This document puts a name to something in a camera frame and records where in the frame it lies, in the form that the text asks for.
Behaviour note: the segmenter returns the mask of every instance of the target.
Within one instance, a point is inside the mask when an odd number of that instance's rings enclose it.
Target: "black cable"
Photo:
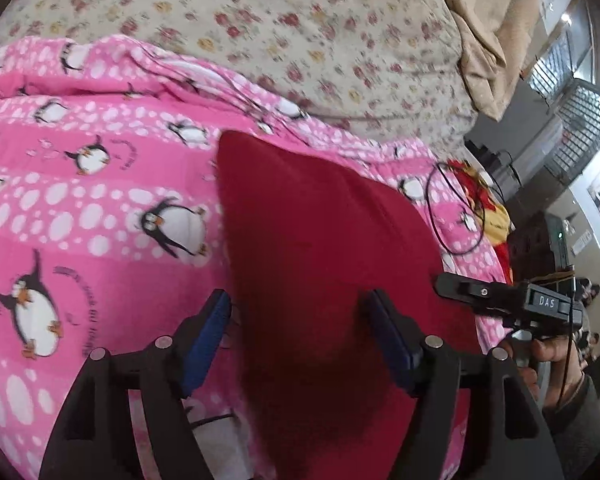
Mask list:
[[[573,341],[573,296],[574,293],[571,294],[571,305],[569,307],[569,343],[567,347],[567,361],[564,366],[564,374],[562,375],[562,387],[560,388],[560,397],[558,397],[558,402],[555,405],[556,410],[560,409],[560,404],[562,403],[562,397],[564,396],[564,390],[567,386],[567,375],[569,372],[569,361],[571,359],[571,343]]]
[[[482,240],[484,239],[484,229],[485,229],[485,220],[486,220],[487,212],[484,208],[484,204],[482,203],[482,200],[480,200],[480,197],[476,196],[477,203],[480,204],[480,208],[482,209],[482,217],[481,217],[481,220],[482,220],[481,227],[482,228],[480,229],[480,237],[478,238],[478,241],[471,248],[469,248],[465,251],[454,251],[453,249],[450,249],[449,247],[446,246],[446,244],[442,240],[442,237],[440,236],[440,233],[438,232],[438,228],[436,227],[436,222],[433,218],[433,211],[431,208],[431,199],[429,197],[429,190],[431,188],[431,182],[433,180],[433,176],[436,173],[436,171],[440,172],[442,177],[445,179],[446,184],[449,186],[451,191],[453,191],[454,194],[460,199],[460,202],[462,202],[463,205],[467,206],[469,208],[469,211],[471,211],[472,214],[474,212],[473,212],[473,208],[468,203],[467,198],[465,196],[460,195],[460,193],[458,193],[458,190],[456,190],[456,188],[452,186],[451,182],[449,182],[449,179],[446,177],[445,172],[442,170],[442,166],[445,166],[447,169],[449,168],[449,165],[446,162],[437,162],[434,165],[431,172],[429,173],[429,176],[427,177],[427,184],[425,186],[424,196],[425,196],[425,200],[427,202],[427,210],[429,211],[429,220],[431,222],[431,228],[433,229],[433,232],[436,235],[436,238],[438,239],[438,242],[440,243],[442,248],[447,253],[452,254],[453,256],[464,256],[465,254],[474,252],[478,248],[478,246],[482,243]]]

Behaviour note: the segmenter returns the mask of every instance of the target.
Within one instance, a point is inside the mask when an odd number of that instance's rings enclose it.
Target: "person's arm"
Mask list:
[[[568,344],[571,356],[567,363]],[[512,355],[507,342],[501,344]],[[575,343],[566,337],[532,341],[531,351],[539,362],[552,362],[549,388],[542,414],[554,439],[566,480],[576,480],[600,452],[600,411],[598,396],[589,376],[578,360]],[[566,370],[564,394],[558,406]],[[520,375],[532,395],[537,397],[538,375],[531,368],[520,368]]]

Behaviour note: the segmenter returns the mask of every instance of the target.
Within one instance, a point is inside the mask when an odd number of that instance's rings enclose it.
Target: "metal screw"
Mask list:
[[[89,357],[94,361],[99,361],[107,354],[107,351],[104,348],[94,348],[91,350]]]
[[[424,338],[424,343],[431,348],[440,348],[444,342],[437,335],[428,335]]]
[[[164,350],[165,348],[169,348],[173,344],[173,339],[168,335],[161,335],[158,339],[155,340],[156,347]]]
[[[494,356],[498,361],[506,361],[509,357],[507,351],[499,346],[491,350],[491,355]]]

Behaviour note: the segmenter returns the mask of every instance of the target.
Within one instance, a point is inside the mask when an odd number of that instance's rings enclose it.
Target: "penguin print blanket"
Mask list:
[[[467,248],[478,235],[441,176],[429,216],[423,186],[435,160],[419,140],[360,140],[237,73],[125,36],[1,46],[0,447],[25,479],[37,478],[91,350],[144,348],[196,314],[214,288],[231,291],[214,166],[224,130],[399,189],[448,247]],[[486,241],[441,257],[448,270],[504,281]],[[195,430],[216,478],[274,478],[239,386],[237,314],[205,384],[184,404],[191,421],[233,414]],[[494,320],[476,327],[485,351],[504,336]],[[157,479],[141,402],[131,393],[130,403],[144,474]],[[456,430],[450,468],[462,443]]]

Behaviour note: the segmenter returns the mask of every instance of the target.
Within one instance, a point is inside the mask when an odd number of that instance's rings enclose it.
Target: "red pillow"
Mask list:
[[[383,288],[424,333],[480,352],[471,311],[432,289],[433,234],[396,190],[248,134],[222,135],[218,177],[244,389],[279,478],[385,480],[414,401],[391,382],[359,293]]]

